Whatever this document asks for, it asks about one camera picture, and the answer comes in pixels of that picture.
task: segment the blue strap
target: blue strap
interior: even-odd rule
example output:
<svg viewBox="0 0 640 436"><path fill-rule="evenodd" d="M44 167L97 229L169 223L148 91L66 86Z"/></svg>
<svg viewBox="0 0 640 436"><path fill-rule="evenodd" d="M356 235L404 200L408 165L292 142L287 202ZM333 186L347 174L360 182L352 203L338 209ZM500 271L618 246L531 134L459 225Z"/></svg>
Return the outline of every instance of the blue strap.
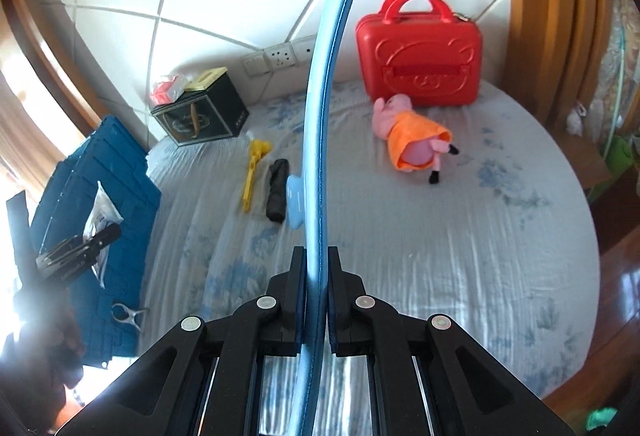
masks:
<svg viewBox="0 0 640 436"><path fill-rule="evenodd" d="M335 60L353 0L325 0L306 90L302 178L290 177L290 225L305 222L306 309L290 436L311 436L318 405L327 301L326 136Z"/></svg>

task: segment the silver screw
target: silver screw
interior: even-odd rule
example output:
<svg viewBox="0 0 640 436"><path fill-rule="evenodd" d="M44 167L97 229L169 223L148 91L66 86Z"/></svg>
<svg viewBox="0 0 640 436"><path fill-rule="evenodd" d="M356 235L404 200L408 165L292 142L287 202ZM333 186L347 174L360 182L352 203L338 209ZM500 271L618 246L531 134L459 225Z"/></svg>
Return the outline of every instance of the silver screw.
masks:
<svg viewBox="0 0 640 436"><path fill-rule="evenodd" d="M255 304L258 305L258 308L268 310L276 305L276 300L270 295L265 295L264 297L260 297L260 299L258 299Z"/></svg>
<svg viewBox="0 0 640 436"><path fill-rule="evenodd" d="M361 295L356 299L356 306L359 308L373 308L376 300L368 295Z"/></svg>
<svg viewBox="0 0 640 436"><path fill-rule="evenodd" d="M180 328L185 331L196 331L202 322L197 317L187 317L180 323Z"/></svg>
<svg viewBox="0 0 640 436"><path fill-rule="evenodd" d="M444 315L436 315L431 319L431 324L436 330L448 330L451 327L451 319Z"/></svg>

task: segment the suitcase handle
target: suitcase handle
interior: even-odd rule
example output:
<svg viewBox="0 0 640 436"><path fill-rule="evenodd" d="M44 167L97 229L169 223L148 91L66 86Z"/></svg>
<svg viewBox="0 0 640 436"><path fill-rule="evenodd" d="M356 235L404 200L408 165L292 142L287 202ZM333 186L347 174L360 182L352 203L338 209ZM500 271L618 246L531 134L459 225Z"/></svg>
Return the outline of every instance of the suitcase handle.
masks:
<svg viewBox="0 0 640 436"><path fill-rule="evenodd" d="M382 9L380 10L380 13L382 13L385 10L385 6L388 5L388 7L386 7L385 17L382 20L382 22L385 23L385 25L389 25L390 23L393 23L395 20L397 20L398 14L400 13L400 9L408 1L410 0L392 0L392 1L385 0L385 2L382 4ZM443 0L428 0L428 1L433 7L433 13L439 14L440 19L444 23L453 22L454 20L453 12Z"/></svg>

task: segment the yellow plastic hammer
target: yellow plastic hammer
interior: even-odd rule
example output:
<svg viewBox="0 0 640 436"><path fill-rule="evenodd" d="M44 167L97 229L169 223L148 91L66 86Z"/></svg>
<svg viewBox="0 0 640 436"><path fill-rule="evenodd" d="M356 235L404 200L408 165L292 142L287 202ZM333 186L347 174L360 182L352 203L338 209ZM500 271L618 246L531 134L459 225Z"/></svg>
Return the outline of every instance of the yellow plastic hammer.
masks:
<svg viewBox="0 0 640 436"><path fill-rule="evenodd" d="M255 166L271 151L271 142L266 140L252 140L249 144L249 169L246 172L244 192L242 193L242 208L249 212L251 208L251 191L254 188Z"/></svg>

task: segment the pink pig plush toy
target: pink pig plush toy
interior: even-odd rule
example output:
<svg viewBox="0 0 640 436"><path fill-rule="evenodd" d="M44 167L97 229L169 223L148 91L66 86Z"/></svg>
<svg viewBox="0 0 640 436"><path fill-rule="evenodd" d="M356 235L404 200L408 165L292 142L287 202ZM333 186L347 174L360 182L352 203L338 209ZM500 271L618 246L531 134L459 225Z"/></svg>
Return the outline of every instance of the pink pig plush toy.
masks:
<svg viewBox="0 0 640 436"><path fill-rule="evenodd" d="M373 104L373 134L386 140L389 157L399 171L411 172L432 168L429 183L440 180L440 155L457 155L451 132L413 109L407 95L394 95L386 103L380 98Z"/></svg>

